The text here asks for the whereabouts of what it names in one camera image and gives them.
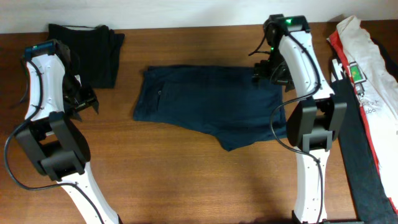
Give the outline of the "navy blue shorts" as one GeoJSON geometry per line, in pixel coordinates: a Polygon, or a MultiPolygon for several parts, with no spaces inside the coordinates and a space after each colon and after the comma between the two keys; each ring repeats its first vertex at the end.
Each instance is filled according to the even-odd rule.
{"type": "Polygon", "coordinates": [[[133,118],[168,123],[217,138],[227,151],[258,141],[285,138],[282,88],[253,82],[251,67],[151,66],[133,118]]]}

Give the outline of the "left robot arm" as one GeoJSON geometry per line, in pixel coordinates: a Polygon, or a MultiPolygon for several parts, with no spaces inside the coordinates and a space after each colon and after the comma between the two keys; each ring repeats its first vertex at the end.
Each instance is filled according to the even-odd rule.
{"type": "Polygon", "coordinates": [[[86,223],[121,223],[95,181],[88,142],[73,123],[80,111],[99,108],[93,89],[81,83],[78,62],[57,39],[25,48],[21,63],[29,77],[29,107],[9,137],[53,182],[43,188],[63,188],[86,223]]]}

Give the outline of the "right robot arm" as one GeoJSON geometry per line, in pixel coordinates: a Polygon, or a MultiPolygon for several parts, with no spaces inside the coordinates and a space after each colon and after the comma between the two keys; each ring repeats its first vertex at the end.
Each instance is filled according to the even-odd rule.
{"type": "Polygon", "coordinates": [[[263,25],[262,43],[268,59],[256,63],[253,80],[267,79],[295,90],[296,97],[273,109],[295,103],[287,120],[288,143],[297,161],[297,199],[294,223],[326,223],[325,172],[333,141],[338,137],[347,104],[329,86],[317,61],[310,26],[305,16],[269,16],[263,25]]]}

